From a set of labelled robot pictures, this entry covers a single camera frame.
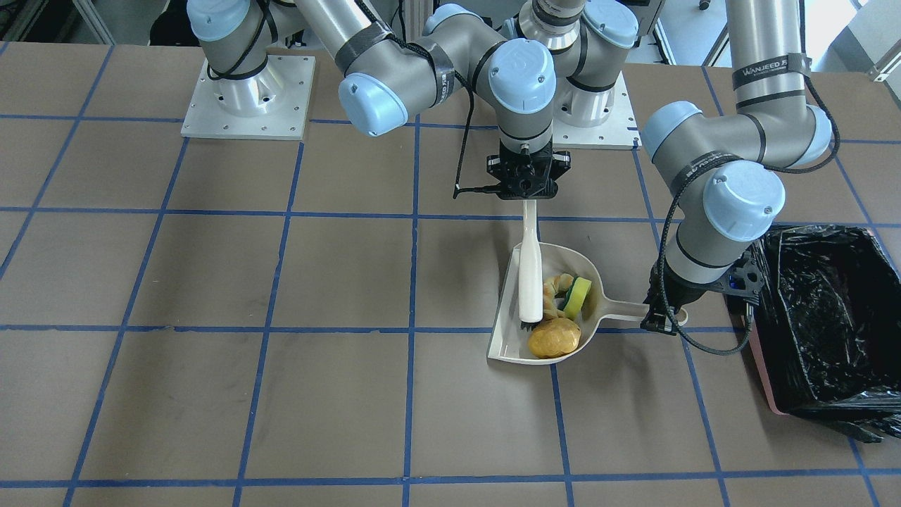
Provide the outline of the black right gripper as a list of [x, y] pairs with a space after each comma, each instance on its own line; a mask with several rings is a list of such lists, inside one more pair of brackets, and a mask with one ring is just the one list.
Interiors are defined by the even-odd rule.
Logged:
[[572, 154], [554, 151], [551, 144], [536, 153], [515, 153], [501, 144], [499, 154], [486, 158], [486, 172], [498, 180], [487, 192], [504, 200], [553, 199], [559, 191], [557, 179], [570, 167]]

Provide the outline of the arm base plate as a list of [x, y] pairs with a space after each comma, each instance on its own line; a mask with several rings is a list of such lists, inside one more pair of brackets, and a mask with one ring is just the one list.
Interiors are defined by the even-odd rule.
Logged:
[[557, 80], [553, 142], [560, 149], [641, 148], [639, 127], [622, 73], [612, 89], [600, 93]]
[[181, 134], [187, 138], [302, 141], [311, 103], [313, 56], [270, 56], [245, 80], [212, 80], [203, 64]]

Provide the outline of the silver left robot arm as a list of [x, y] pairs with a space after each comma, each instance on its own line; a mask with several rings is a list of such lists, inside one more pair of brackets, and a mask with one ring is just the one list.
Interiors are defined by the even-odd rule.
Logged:
[[725, 7], [735, 92], [733, 115], [707, 118], [692, 103], [657, 110], [641, 141], [684, 218], [664, 225], [643, 303], [612, 301], [594, 280], [579, 318], [639, 322], [675, 334], [681, 311], [707, 292], [760, 302], [763, 274], [748, 248], [786, 199], [780, 174], [830, 163], [842, 138], [811, 83], [801, 1], [729, 1]]

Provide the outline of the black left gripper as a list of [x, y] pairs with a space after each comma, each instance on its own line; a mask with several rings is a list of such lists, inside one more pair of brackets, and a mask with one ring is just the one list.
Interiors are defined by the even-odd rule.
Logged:
[[660, 270], [659, 264], [655, 264], [651, 268], [649, 289], [644, 299], [644, 304], [648, 306], [648, 309], [640, 323], [640, 328], [649, 332], [676, 336], [678, 331], [675, 330], [672, 320], [667, 317], [665, 293], [669, 307], [673, 314], [676, 314], [681, 307], [698, 301], [704, 295], [705, 289], [700, 284], [679, 277], [667, 264], [663, 264], [662, 270]]

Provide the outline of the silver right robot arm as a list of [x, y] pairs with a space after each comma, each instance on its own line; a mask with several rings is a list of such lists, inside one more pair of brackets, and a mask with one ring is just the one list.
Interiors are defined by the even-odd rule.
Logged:
[[297, 103], [301, 84], [268, 48], [306, 30], [341, 71], [341, 106], [363, 134], [386, 134], [463, 89], [492, 107], [500, 131], [498, 154], [486, 161], [496, 183], [477, 192], [551, 199], [572, 166], [567, 151], [553, 148], [550, 49], [536, 39], [505, 38], [457, 4], [439, 7], [413, 42], [367, 1], [189, 1], [186, 12], [206, 58], [194, 96], [220, 115], [212, 136], [238, 137], [242, 122], [250, 139], [295, 136], [305, 113]]

